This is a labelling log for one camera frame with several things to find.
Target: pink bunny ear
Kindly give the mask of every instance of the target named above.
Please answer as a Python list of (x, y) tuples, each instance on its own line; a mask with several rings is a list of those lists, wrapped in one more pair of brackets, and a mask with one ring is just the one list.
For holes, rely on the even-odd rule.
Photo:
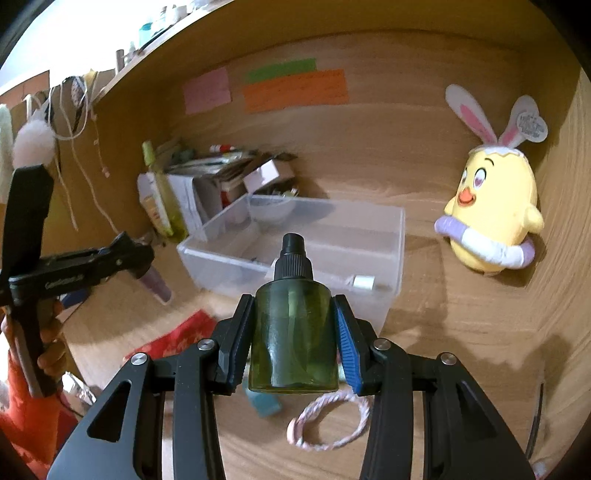
[(470, 93), (459, 85), (445, 90), (445, 100), (456, 115), (480, 137), (483, 143), (496, 145), (496, 135), (482, 107)]
[(525, 141), (525, 137), (521, 135), (517, 128), (517, 117), (520, 113), (529, 112), (534, 115), (539, 114), (538, 105), (535, 100), (529, 95), (520, 96), (514, 103), (511, 109), (511, 116), (509, 117), (509, 124), (503, 134), (499, 137), (499, 145), (508, 148), (517, 148)]

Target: human hand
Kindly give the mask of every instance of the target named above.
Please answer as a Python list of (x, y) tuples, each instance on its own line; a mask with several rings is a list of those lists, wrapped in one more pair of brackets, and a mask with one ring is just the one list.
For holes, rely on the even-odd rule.
[[(54, 318), (46, 328), (40, 331), (41, 340), (47, 344), (46, 350), (37, 359), (37, 365), (44, 373), (56, 381), (66, 371), (66, 346), (58, 336), (61, 332), (61, 323), (55, 318), (63, 310), (61, 303), (56, 301), (53, 308)], [(1, 325), (2, 333), (6, 336), (8, 346), (10, 347), (10, 356), (12, 361), (20, 365), (17, 354), (17, 347), (14, 340), (14, 325), (10, 316), (5, 316)]]

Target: green plastic bottle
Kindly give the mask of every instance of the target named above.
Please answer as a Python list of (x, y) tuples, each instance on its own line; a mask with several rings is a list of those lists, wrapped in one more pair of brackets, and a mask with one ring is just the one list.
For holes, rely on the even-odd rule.
[(274, 278), (255, 296), (248, 388), (282, 394), (337, 390), (330, 290), (313, 280), (312, 264), (300, 235), (283, 237)]

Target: clear plastic storage box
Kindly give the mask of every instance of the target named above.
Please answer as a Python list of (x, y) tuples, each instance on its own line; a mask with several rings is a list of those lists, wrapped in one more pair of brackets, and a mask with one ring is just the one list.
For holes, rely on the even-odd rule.
[(273, 280), (274, 261), (289, 232), (304, 237), (314, 279), (333, 295), (345, 294), (355, 316), (379, 333), (400, 292), (402, 208), (245, 195), (177, 248), (197, 286), (239, 298)]

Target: pink and white string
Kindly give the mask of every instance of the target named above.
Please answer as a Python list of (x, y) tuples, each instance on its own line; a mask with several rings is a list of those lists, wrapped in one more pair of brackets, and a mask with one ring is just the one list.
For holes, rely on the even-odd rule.
[[(331, 403), (351, 402), (359, 408), (361, 416), (359, 425), (355, 431), (340, 440), (332, 443), (309, 443), (304, 440), (304, 426), (307, 423), (315, 421), (323, 408)], [(361, 436), (368, 424), (371, 413), (371, 400), (368, 397), (358, 397), (351, 390), (338, 390), (336, 392), (325, 393), (318, 397), (296, 419), (292, 419), (287, 427), (287, 441), (302, 450), (308, 452), (327, 452), (341, 448)]]

